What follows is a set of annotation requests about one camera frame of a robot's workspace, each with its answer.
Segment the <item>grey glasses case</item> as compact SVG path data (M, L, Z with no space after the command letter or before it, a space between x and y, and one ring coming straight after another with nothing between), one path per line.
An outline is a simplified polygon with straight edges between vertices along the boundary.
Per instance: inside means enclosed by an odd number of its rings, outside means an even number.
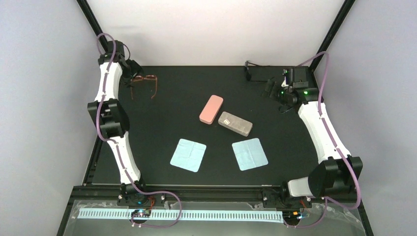
M253 127L253 123L250 121L242 119L228 112L222 112L218 119L218 123L221 126L245 137L248 137Z

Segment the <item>pink glasses case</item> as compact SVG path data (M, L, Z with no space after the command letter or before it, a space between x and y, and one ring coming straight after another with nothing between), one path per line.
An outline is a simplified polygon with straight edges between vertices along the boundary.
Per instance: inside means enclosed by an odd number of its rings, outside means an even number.
M217 95L212 95L199 115L199 120L205 124L212 124L224 99Z

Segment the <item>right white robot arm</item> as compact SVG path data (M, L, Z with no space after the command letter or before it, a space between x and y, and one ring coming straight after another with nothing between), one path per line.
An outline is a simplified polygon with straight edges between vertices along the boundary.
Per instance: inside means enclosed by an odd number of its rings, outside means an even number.
M267 81L264 95L297 112L314 144L318 166L307 177L284 182L281 202L293 206L301 197L325 198L357 191L363 162L351 155L336 134L309 68L285 68L282 75L282 82Z

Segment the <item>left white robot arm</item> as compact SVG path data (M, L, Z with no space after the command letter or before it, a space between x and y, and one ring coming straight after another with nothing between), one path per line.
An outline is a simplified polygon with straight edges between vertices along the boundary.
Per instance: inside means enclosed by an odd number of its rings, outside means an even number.
M98 64L99 89L87 110L99 138L109 145L115 157L120 175L119 199L125 204L143 205L147 201L144 181L129 143L130 121L119 101L121 80L136 75L140 68L132 68L134 62L126 59L124 44L117 40L108 43L108 51L100 55Z

